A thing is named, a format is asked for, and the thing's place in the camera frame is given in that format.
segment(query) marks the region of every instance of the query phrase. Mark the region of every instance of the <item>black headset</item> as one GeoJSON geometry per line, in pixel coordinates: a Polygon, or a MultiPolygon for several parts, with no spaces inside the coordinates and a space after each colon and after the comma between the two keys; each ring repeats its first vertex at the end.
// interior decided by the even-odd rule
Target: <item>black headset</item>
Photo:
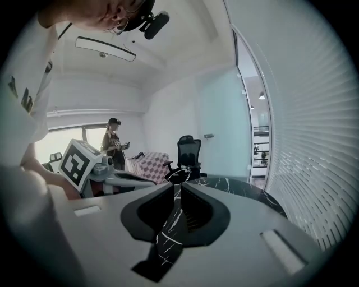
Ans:
{"type": "MultiPolygon", "coordinates": [[[[154,16],[152,13],[153,5],[156,0],[145,0],[144,4],[141,6],[140,10],[135,19],[132,19],[128,22],[127,27],[124,32],[132,31],[142,24],[140,31],[145,34],[147,40],[153,39],[158,32],[168,23],[169,14],[165,11],[159,12],[157,16],[154,16]]],[[[72,26],[70,23],[60,34],[59,39],[62,35],[72,26]]]]}

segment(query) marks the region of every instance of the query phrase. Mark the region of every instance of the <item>black mesh chair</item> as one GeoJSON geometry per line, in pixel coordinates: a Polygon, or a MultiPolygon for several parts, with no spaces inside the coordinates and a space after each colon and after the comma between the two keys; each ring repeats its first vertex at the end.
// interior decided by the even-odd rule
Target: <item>black mesh chair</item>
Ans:
{"type": "Polygon", "coordinates": [[[164,163],[163,166],[168,166],[170,171],[164,178],[174,184],[200,178],[201,163],[198,162],[198,157],[201,145],[201,140],[194,140],[192,136],[181,137],[177,143],[178,168],[172,169],[173,161],[164,163]]]}

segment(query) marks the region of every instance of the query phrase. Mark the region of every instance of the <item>person in white shirt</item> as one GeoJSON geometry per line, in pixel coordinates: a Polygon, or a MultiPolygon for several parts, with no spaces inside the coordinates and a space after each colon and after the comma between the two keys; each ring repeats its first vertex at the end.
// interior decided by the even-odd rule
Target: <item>person in white shirt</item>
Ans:
{"type": "Polygon", "coordinates": [[[154,0],[52,0],[35,15],[17,39],[0,72],[0,113],[7,118],[16,115],[12,127],[0,124],[4,134],[0,146],[1,165],[20,164],[25,170],[39,173],[47,184],[62,187],[69,200],[80,198],[78,191],[62,175],[44,169],[35,158],[34,143],[48,132],[50,57],[58,41],[55,25],[69,21],[84,29],[108,31],[116,28],[121,32],[131,21],[139,17],[143,20],[141,10],[147,1],[152,2],[152,8],[154,0]]]}

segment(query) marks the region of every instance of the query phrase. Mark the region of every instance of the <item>white venetian blind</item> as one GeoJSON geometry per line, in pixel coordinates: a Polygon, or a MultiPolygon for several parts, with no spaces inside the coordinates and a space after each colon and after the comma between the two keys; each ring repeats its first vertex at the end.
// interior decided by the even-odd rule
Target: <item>white venetian blind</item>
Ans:
{"type": "Polygon", "coordinates": [[[358,209],[358,74],[335,32],[305,1],[226,3],[269,98],[266,190],[326,249],[346,236],[358,209]]]}

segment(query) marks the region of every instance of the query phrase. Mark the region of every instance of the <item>pink and white checkered cloth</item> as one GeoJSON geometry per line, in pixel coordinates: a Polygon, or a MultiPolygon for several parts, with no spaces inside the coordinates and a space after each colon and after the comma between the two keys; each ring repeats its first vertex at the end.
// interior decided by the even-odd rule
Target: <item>pink and white checkered cloth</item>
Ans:
{"type": "Polygon", "coordinates": [[[128,171],[142,177],[161,183],[169,173],[168,166],[162,166],[168,161],[168,154],[160,152],[146,152],[145,157],[139,159],[126,159],[128,171]]]}

